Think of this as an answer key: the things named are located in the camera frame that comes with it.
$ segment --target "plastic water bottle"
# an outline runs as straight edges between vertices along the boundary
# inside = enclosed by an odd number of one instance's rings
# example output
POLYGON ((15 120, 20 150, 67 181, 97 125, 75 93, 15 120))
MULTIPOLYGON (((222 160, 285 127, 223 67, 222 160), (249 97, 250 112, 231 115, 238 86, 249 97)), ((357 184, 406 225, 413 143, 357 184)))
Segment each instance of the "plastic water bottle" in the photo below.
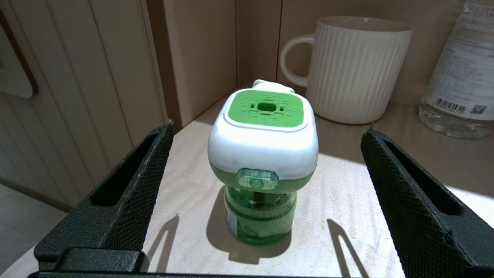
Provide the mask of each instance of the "plastic water bottle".
POLYGON ((456 138, 494 127, 494 1, 469 1, 458 17, 419 106, 420 120, 456 138))

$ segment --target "white plastic housing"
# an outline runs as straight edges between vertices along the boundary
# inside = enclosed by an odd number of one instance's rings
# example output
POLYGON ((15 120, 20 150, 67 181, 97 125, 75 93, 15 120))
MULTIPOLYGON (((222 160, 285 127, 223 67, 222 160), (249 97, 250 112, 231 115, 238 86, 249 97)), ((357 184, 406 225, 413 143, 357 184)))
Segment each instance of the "white plastic housing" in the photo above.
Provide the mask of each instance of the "white plastic housing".
POLYGON ((252 89, 289 93, 302 100, 304 121, 295 128, 268 127, 235 122, 228 118, 233 93, 224 104, 209 135, 207 155, 211 165, 229 173, 241 168, 275 172, 280 180, 306 177, 317 165, 319 145, 314 113, 309 102, 293 89, 278 83, 256 80, 252 89))

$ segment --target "barcode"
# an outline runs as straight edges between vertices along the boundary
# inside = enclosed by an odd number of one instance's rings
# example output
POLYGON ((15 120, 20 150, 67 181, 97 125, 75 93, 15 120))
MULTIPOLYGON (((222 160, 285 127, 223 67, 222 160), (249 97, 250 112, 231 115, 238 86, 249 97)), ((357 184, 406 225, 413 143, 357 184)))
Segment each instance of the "barcode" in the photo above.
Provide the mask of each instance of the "barcode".
POLYGON ((457 103, 444 100, 440 97, 438 97, 436 100, 436 106, 439 108, 442 108, 444 110, 447 110, 449 112, 453 112, 453 113, 457 113, 457 114, 463 114, 463 113, 465 113, 465 110, 466 110, 466 106, 459 105, 457 103))

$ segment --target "vent hole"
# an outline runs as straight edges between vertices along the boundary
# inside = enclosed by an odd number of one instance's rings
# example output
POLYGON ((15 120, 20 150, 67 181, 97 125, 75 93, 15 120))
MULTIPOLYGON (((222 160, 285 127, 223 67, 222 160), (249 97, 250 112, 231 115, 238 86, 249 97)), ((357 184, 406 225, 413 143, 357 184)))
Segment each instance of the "vent hole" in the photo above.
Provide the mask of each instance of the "vent hole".
POLYGON ((261 102, 257 105, 257 109, 261 111, 273 112, 276 111, 276 104, 269 102, 261 102))

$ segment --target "beige wall panel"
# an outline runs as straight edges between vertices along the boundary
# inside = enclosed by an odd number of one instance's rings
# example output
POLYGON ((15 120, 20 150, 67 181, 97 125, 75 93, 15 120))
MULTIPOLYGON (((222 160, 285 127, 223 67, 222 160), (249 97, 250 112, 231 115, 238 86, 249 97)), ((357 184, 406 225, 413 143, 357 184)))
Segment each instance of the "beige wall panel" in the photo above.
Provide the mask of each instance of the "beige wall panel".
POLYGON ((166 123, 163 89, 144 0, 90 1, 130 138, 166 123))
POLYGON ((276 80, 281 0, 237 0, 237 86, 276 80))
POLYGON ((92 181, 96 183, 110 170, 108 159, 48 6, 40 0, 14 0, 12 6, 92 181))
POLYGON ((236 86, 235 1, 165 0, 182 126, 236 86))
MULTIPOLYGON (((52 142, 64 167, 68 171, 73 183, 65 186, 73 186, 75 188, 74 190, 80 193, 80 196, 84 196, 93 188, 94 184, 88 175, 79 150, 60 114, 46 80, 44 79, 44 75, 31 51, 30 45, 11 6, 5 5, 3 12, 9 22, 12 32, 16 36, 16 40, 19 43, 39 87, 39 93, 29 100, 34 108, 36 116, 32 115, 29 117, 31 118, 31 121, 36 122, 36 125, 40 125, 38 128, 45 129, 49 136, 49 140, 52 142)), ((17 109, 15 101, 11 101, 11 104, 14 109, 17 109)))
POLYGON ((18 186, 23 186, 25 188, 28 188, 26 186, 26 181, 22 177, 21 173, 19 173, 15 165, 10 161, 10 159, 7 157, 7 154, 1 147, 1 142, 0 142, 0 164, 3 169, 3 173, 1 175, 2 179, 11 181, 18 186))
POLYGON ((120 101, 86 0, 51 0, 57 29, 110 166, 132 149, 120 101))
POLYGON ((36 192, 43 191, 47 196, 59 202, 67 203, 67 199, 60 193, 53 175, 3 93, 0 94, 0 122, 42 188, 34 188, 34 190, 36 192))
MULTIPOLYGON (((414 34, 391 101, 418 105, 463 3, 464 0, 283 0, 280 49, 294 36, 313 33, 319 17, 369 16, 408 23, 414 34)), ((306 76, 311 51, 309 45, 292 48, 287 55, 289 69, 306 76)), ((279 68, 278 81, 293 86, 279 68)))
POLYGON ((73 179, 70 177, 67 167, 60 159, 60 156, 53 145, 46 129, 41 123, 36 111, 27 99, 23 99, 17 96, 6 96, 12 109, 14 110, 19 124, 23 126, 26 133, 36 148, 43 165, 48 168, 48 173, 53 178, 53 183, 48 184, 51 191, 60 193, 66 203, 70 206, 76 206, 83 198, 76 186, 73 179))
POLYGON ((25 185, 28 189, 35 191, 39 194, 46 195, 44 188, 36 178, 30 165, 26 162, 21 151, 17 147, 14 140, 10 137, 7 129, 0 122, 0 145, 6 155, 6 157, 12 162, 15 168, 19 171, 22 179, 25 181, 25 185))

